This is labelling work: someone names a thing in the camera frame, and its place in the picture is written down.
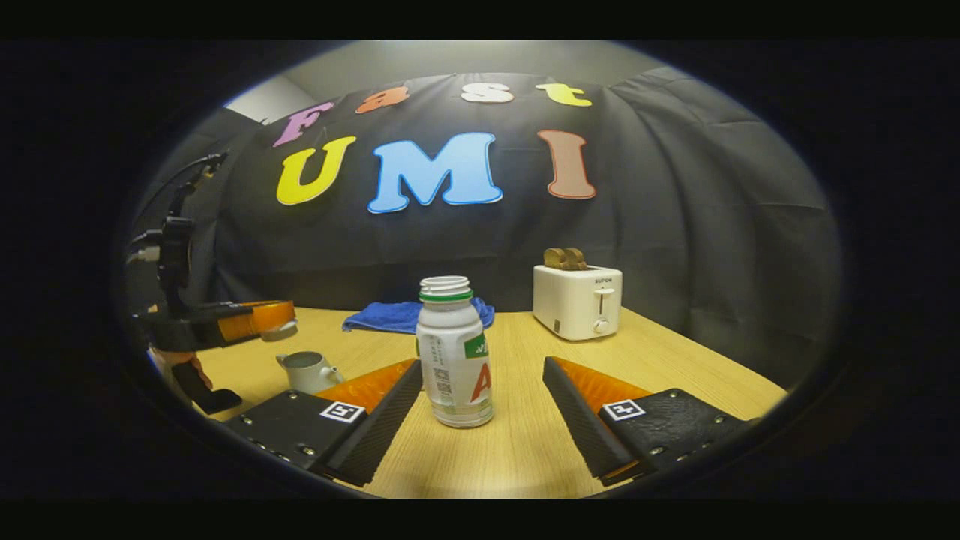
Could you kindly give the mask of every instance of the blue letter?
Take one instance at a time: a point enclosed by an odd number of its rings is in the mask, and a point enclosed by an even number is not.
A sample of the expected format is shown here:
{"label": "blue letter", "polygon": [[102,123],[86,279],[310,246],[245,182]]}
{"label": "blue letter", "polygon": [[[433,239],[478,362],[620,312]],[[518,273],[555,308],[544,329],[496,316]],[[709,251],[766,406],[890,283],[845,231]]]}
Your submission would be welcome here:
{"label": "blue letter", "polygon": [[455,135],[433,160],[409,140],[384,144],[373,151],[381,160],[380,183],[376,199],[367,209],[372,213],[386,213],[407,208],[410,200],[400,195],[400,179],[417,202],[427,206],[437,196],[447,174],[450,188],[443,195],[447,204],[482,205],[499,201],[503,191],[493,185],[487,155],[493,139],[491,134]]}

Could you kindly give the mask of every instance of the table surface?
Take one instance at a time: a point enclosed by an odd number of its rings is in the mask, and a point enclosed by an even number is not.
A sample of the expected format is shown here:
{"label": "table surface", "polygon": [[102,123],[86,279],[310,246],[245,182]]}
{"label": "table surface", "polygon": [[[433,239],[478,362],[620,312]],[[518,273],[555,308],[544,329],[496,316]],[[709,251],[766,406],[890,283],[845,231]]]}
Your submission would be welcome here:
{"label": "table surface", "polygon": [[[344,332],[344,319],[353,313],[297,307],[299,331],[292,337],[201,352],[214,389],[230,388],[244,398],[211,417],[226,421],[286,390],[279,354],[323,353],[348,380],[416,356],[412,334]],[[613,489],[590,476],[543,384],[546,356],[651,392],[678,387],[744,420],[764,414],[785,395],[746,367],[626,308],[617,333],[588,341],[564,340],[530,312],[496,313],[486,335],[493,418],[478,428],[449,428],[433,417],[421,391],[361,491],[403,499],[572,499]]]}

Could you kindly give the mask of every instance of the plastic bottle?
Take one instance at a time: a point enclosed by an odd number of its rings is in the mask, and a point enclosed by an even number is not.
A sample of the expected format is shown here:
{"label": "plastic bottle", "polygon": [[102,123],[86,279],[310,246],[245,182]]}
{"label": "plastic bottle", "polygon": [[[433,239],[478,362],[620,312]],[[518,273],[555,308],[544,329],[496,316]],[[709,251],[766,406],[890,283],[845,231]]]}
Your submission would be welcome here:
{"label": "plastic bottle", "polygon": [[454,428],[473,428],[493,417],[487,338],[471,298],[469,280],[462,276],[420,282],[417,354],[423,388],[437,420]]}

